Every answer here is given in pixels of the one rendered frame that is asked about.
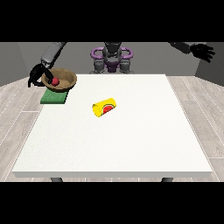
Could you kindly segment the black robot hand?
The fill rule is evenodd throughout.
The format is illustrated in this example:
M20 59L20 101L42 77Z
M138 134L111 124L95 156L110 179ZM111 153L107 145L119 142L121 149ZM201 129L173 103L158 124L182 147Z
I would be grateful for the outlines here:
M208 63L211 62L215 55L214 49L209 45L196 44L190 47L191 53L195 58L204 60Z
M42 63L39 63L30 72L28 87L30 87L31 84L37 87L43 87L45 84L43 82L38 82L38 79L40 79L43 74L48 78L48 83L51 84L53 81L53 74Z

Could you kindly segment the brown wooden bowl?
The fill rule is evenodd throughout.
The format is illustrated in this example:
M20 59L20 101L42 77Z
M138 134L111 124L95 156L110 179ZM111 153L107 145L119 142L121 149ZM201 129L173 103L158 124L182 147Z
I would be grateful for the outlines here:
M42 75L41 81L48 89L52 90L53 92L64 93L72 89L77 82L76 74L65 68L53 68L51 69L51 73L55 78L59 80L59 84L57 86L49 84L49 79L45 74Z

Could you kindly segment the green square pad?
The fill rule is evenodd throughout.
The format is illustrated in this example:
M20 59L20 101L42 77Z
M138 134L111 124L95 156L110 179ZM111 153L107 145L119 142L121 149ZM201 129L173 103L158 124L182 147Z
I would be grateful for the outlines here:
M43 94L41 104L64 104L67 99L68 92L58 93L47 89Z

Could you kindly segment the yellow cup with melon print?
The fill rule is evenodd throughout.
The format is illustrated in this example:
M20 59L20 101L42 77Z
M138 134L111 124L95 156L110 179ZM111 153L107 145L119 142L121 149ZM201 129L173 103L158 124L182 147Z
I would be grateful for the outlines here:
M99 101L92 106L93 112L97 117L103 116L116 107L116 101L113 98Z

